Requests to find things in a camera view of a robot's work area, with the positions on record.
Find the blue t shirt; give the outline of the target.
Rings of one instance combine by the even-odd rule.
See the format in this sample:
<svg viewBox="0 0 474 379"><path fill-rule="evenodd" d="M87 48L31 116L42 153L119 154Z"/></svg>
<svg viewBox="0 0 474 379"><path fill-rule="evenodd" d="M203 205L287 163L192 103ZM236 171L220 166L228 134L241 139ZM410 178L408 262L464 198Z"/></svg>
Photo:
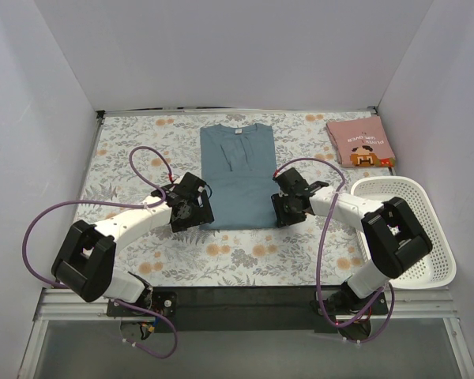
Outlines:
<svg viewBox="0 0 474 379"><path fill-rule="evenodd" d="M211 187L214 221L206 230L267 229L276 226L271 196L277 168L273 128L253 124L202 128L201 176Z"/></svg>

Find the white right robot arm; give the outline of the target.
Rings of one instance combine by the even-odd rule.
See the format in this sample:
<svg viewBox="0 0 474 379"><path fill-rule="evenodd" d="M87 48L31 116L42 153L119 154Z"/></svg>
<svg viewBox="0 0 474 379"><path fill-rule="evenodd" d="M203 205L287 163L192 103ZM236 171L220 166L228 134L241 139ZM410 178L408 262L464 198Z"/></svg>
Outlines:
<svg viewBox="0 0 474 379"><path fill-rule="evenodd" d="M371 296L399 278L433 249L432 242L407 201L393 197L373 201L342 193L326 182L311 184L295 169L275 174L280 192L272 195L279 227L303 222L308 215L334 219L363 233L370 260L345 280L324 304L361 313Z"/></svg>

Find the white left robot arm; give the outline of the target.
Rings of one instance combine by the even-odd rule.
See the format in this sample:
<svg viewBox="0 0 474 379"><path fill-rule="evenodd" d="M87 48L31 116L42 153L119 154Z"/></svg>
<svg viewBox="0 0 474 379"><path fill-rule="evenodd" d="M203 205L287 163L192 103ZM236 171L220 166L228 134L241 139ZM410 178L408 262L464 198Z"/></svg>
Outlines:
<svg viewBox="0 0 474 379"><path fill-rule="evenodd" d="M86 302L113 298L137 316L151 310L151 287L115 267L121 250L158 227L176 233L214 221L208 185L191 173L151 192L140 204L95 223L75 222L51 267L52 275Z"/></svg>

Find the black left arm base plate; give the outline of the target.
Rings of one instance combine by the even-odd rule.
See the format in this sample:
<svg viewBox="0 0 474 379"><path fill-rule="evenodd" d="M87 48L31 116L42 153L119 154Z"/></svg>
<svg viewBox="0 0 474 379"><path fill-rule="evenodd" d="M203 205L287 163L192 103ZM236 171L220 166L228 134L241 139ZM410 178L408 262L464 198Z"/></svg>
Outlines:
<svg viewBox="0 0 474 379"><path fill-rule="evenodd" d="M147 320L153 326L156 326L160 319L145 310L158 313L166 318L171 318L175 315L177 303L177 294L173 291L153 291L146 290L133 303L134 307L140 307L141 311L130 309L123 306L116 301L109 300L107 303L106 315L108 317L126 317Z"/></svg>

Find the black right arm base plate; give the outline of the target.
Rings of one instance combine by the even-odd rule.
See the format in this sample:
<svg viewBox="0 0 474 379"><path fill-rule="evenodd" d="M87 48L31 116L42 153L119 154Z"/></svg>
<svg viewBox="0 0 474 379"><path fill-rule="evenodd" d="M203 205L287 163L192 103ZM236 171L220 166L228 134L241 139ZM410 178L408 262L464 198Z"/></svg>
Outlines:
<svg viewBox="0 0 474 379"><path fill-rule="evenodd" d="M388 327L395 310L397 296L391 289L390 300L387 301L384 291L376 291L372 295L357 299L357 303L347 306L336 304L336 294L329 296L320 307L318 297L310 302L314 311L334 328L343 343L362 345L376 340ZM372 331L371 318L384 312L385 319L376 331Z"/></svg>

